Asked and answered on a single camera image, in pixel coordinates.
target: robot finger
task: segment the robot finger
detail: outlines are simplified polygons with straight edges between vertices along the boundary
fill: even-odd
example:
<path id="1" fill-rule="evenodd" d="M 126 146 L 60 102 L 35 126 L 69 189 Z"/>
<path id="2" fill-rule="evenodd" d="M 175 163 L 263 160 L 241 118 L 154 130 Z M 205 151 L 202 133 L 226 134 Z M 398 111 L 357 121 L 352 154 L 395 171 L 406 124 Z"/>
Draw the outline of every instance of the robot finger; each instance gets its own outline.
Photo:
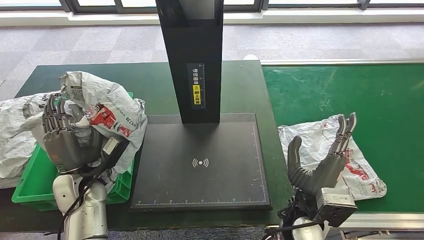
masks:
<path id="1" fill-rule="evenodd" d="M 49 131 L 53 131 L 53 129 L 56 127 L 55 122 L 53 121 L 53 111 L 52 111 L 52 95 L 48 96 L 47 103 L 45 105 L 45 110 L 47 112 L 47 123 L 48 123 L 48 129 Z"/>
<path id="2" fill-rule="evenodd" d="M 51 109 L 51 112 L 52 112 L 52 120 L 53 120 L 53 123 L 54 123 L 54 128 L 59 129 L 59 128 L 61 128 L 61 124 L 60 124 L 59 117 L 58 117 L 58 110 L 55 106 L 55 101 L 56 101 L 56 96 L 54 94 L 52 94 L 51 98 L 50 98 L 50 109 Z"/>
<path id="3" fill-rule="evenodd" d="M 69 122 L 68 119 L 66 117 L 66 112 L 65 112 L 65 99 L 63 97 L 60 98 L 60 104 L 59 102 L 57 103 L 57 106 L 60 108 L 60 118 L 62 121 L 62 126 L 63 128 L 67 128 L 69 129 Z"/>
<path id="4" fill-rule="evenodd" d="M 289 171 L 301 166 L 301 157 L 299 155 L 299 148 L 302 145 L 302 138 L 295 136 L 288 144 L 287 149 L 287 168 Z"/>
<path id="5" fill-rule="evenodd" d="M 348 148 L 349 139 L 351 138 L 352 132 L 354 131 L 357 125 L 357 114 L 355 112 L 352 112 L 346 121 L 347 121 L 347 127 L 346 127 L 346 131 L 344 132 L 344 137 L 342 141 L 343 145 L 341 146 L 341 149 L 340 149 L 342 153 L 344 153 L 346 149 Z"/>
<path id="6" fill-rule="evenodd" d="M 44 106 L 44 112 L 41 116 L 41 121 L 42 121 L 42 128 L 44 129 L 44 133 L 47 133 L 48 131 L 50 131 L 50 129 L 48 129 L 49 121 L 47 120 L 47 104 Z"/>
<path id="7" fill-rule="evenodd" d="M 64 128 L 64 123 L 62 121 L 62 108 L 61 108 L 62 101 L 63 101 L 62 97 L 59 97 L 57 100 L 57 124 L 60 129 Z"/>
<path id="8" fill-rule="evenodd" d="M 329 155 L 335 155 L 340 153 L 340 150 L 342 149 L 343 146 L 343 138 L 345 135 L 345 131 L 346 131 L 346 119 L 345 119 L 345 115 L 341 114 L 338 116 L 338 130 L 337 133 L 335 135 L 335 140 L 332 143 L 330 150 L 328 151 Z"/>

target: black vertical column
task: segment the black vertical column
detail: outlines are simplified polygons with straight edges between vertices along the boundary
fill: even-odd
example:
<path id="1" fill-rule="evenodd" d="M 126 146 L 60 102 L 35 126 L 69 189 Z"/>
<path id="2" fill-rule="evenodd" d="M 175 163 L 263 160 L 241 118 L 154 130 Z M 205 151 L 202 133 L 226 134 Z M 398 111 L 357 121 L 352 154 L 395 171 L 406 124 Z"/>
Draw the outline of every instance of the black vertical column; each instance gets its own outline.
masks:
<path id="1" fill-rule="evenodd" d="M 219 123 L 224 0 L 156 6 L 182 123 Z"/>

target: red logo on bag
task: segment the red logo on bag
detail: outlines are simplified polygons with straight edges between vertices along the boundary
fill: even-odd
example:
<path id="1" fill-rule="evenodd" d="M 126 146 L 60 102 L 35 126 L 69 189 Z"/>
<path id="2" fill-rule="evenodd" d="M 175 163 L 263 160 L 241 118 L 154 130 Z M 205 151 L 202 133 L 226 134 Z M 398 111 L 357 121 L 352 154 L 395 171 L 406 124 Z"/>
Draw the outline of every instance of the red logo on bag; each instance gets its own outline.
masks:
<path id="1" fill-rule="evenodd" d="M 117 120 L 114 113 L 103 104 L 97 104 L 92 110 L 90 114 L 94 113 L 94 115 L 90 118 L 90 125 L 103 124 L 106 128 L 111 129 Z"/>
<path id="2" fill-rule="evenodd" d="M 350 148 L 347 148 L 346 151 L 344 151 L 344 155 L 346 156 L 346 162 L 344 163 L 344 166 L 349 170 L 351 174 L 357 175 L 360 177 L 360 179 L 367 181 L 370 180 L 370 176 L 368 173 L 362 168 L 362 166 L 355 162 L 354 159 L 351 159 L 351 156 L 354 154 L 354 151 Z M 371 192 L 376 193 L 376 186 L 374 183 L 370 183 L 371 185 Z"/>
<path id="3" fill-rule="evenodd" d="M 122 132 L 123 135 L 129 137 L 130 136 L 130 130 L 122 125 L 118 127 L 118 129 Z"/>

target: gray carpet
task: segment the gray carpet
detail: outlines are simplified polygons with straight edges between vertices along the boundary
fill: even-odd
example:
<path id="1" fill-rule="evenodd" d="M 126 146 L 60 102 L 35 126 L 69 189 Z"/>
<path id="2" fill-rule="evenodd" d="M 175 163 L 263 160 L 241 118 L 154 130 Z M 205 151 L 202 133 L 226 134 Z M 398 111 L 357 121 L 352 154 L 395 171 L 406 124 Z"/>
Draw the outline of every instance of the gray carpet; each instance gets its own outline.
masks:
<path id="1" fill-rule="evenodd" d="M 248 54 L 261 60 L 424 59 L 424 25 L 224 26 L 223 59 L 240 60 Z M 159 26 L 0 27 L 0 101 L 13 98 L 37 65 L 165 61 Z M 112 240 L 259 240 L 263 228 L 143 230 L 109 235 Z M 56 235 L 0 232 L 0 240 L 30 239 L 53 240 Z"/>

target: green crate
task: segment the green crate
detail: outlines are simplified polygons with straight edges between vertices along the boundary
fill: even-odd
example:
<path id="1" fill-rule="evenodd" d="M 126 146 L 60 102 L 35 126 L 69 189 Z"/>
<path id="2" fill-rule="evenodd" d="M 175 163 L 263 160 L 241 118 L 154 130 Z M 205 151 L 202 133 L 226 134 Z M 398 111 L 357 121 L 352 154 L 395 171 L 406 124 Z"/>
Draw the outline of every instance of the green crate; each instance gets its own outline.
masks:
<path id="1" fill-rule="evenodd" d="M 134 160 L 126 172 L 118 175 L 115 185 L 107 195 L 106 204 L 120 204 L 128 201 L 133 181 L 133 167 Z M 17 183 L 12 202 L 31 206 L 39 211 L 58 209 L 52 189 L 53 181 L 58 175 L 56 166 L 37 144 Z"/>

